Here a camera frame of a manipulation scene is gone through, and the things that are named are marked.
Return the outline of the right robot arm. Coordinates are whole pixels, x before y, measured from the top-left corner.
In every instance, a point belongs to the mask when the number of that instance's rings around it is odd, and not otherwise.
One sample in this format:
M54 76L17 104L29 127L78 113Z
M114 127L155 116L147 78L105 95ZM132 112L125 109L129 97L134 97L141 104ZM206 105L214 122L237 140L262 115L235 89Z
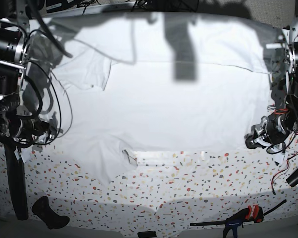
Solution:
M39 89L27 76L31 46L27 6L25 0L0 0L0 142L19 148L52 139L50 124L39 119L43 107ZM19 115L24 82L32 87L38 107L32 113Z

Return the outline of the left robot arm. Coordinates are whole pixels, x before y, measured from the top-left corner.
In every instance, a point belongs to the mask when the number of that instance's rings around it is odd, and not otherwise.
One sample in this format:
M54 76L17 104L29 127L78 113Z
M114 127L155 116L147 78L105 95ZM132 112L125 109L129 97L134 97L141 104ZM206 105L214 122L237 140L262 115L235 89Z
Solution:
M253 126L245 137L248 149L263 148L269 154L285 152L290 143L290 134L298 133L298 0L295 14L289 27L284 29L281 48L284 51L284 78L278 82L280 90L285 90L282 105L263 116L260 124Z

